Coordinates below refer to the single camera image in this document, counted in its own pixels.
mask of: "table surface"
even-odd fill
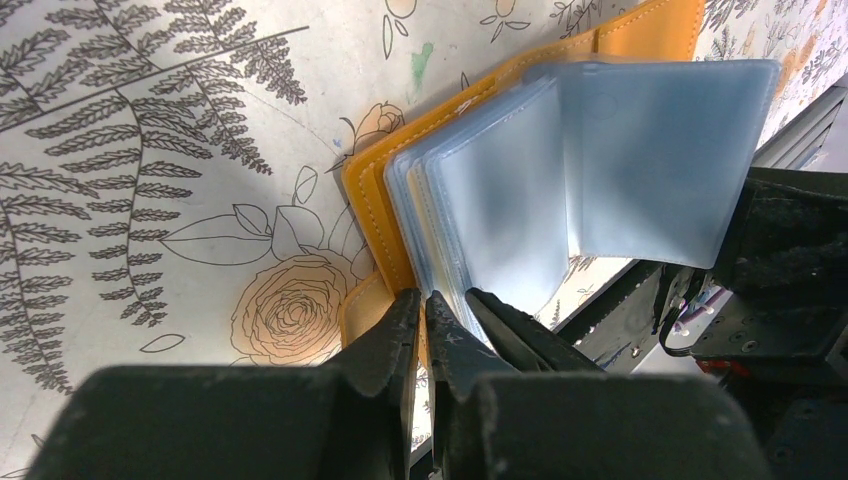
[[[635,3],[0,1],[0,477],[97,368],[332,355],[374,268],[334,167]],[[697,60],[784,66],[761,141],[848,68],[844,0],[706,4]],[[574,263],[548,326],[627,260]]]

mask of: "orange rose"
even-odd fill
[[[745,43],[742,44],[742,55],[748,58],[753,58],[751,54],[751,46],[754,45],[754,38],[757,36],[756,24],[752,24],[748,29],[748,36],[745,37]]]
[[[403,112],[396,106],[386,102],[371,107],[365,118],[353,132],[353,151],[376,142],[403,125]]]
[[[818,19],[821,16],[821,14],[824,12],[824,9],[827,8],[827,1],[828,0],[819,0],[819,4],[816,5],[816,13],[815,13],[816,19]]]
[[[789,85],[789,81],[792,79],[792,74],[795,73],[795,62],[797,61],[797,51],[793,48],[783,57],[783,66],[780,70],[780,78],[777,79],[777,89],[775,90],[775,96],[779,97],[783,90]]]
[[[810,35],[810,38],[807,39],[807,43],[801,48],[801,53],[798,55],[798,61],[795,62],[795,70],[799,71],[807,65],[807,61],[810,59],[810,55],[813,54],[813,50],[816,48],[816,42],[819,40],[819,32],[816,32]]]
[[[303,247],[247,287],[233,313],[232,344],[256,364],[316,364],[341,348],[338,311],[356,286],[351,263]]]

